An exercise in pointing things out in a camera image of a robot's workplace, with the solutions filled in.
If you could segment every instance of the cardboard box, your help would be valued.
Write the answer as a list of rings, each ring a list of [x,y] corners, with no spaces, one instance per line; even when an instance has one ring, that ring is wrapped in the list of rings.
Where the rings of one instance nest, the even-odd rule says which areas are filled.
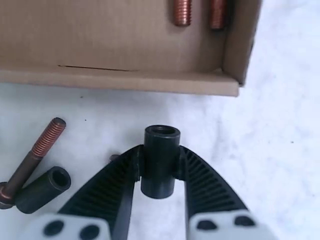
[[[226,31],[209,28],[210,1],[192,24],[173,0],[9,0],[0,4],[0,81],[237,96],[261,0],[234,0]]]

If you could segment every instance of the bolt head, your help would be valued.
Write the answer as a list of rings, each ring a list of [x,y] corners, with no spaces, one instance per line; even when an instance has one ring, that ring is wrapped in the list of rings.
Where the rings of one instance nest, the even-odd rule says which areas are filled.
[[[2,194],[2,189],[6,186],[6,182],[0,182],[0,209],[10,209],[15,205],[13,199],[6,198]]]

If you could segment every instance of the threaded bolt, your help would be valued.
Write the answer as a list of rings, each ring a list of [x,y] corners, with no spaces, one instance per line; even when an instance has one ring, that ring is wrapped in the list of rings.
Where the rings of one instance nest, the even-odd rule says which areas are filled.
[[[214,31],[221,31],[227,24],[227,1],[211,0],[210,27]]]
[[[192,0],[174,0],[174,24],[187,27],[191,24]]]
[[[37,157],[44,157],[66,128],[66,122],[59,117],[52,119],[41,136],[33,145],[32,153]]]
[[[64,120],[58,117],[52,119],[10,180],[0,183],[0,209],[9,209],[15,204],[17,192],[22,189],[65,128],[66,122]]]

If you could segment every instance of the ridged grip texture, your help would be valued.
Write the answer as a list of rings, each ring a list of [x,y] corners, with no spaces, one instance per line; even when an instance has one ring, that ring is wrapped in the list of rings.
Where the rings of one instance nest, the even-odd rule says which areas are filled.
[[[127,239],[141,146],[111,161],[89,180],[59,211],[60,214],[101,218],[108,222],[112,239]]]
[[[187,216],[247,209],[226,181],[203,159],[181,146],[185,159]]]

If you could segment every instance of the hex socket bolt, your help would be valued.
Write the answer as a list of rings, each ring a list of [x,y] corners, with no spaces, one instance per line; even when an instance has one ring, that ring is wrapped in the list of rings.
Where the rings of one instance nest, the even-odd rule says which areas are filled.
[[[25,214],[32,214],[68,190],[71,178],[62,167],[54,166],[23,188],[15,198],[15,206]]]
[[[65,128],[64,120],[58,117],[52,119],[9,181],[0,183],[0,209],[9,209],[15,205],[17,192],[22,189]]]

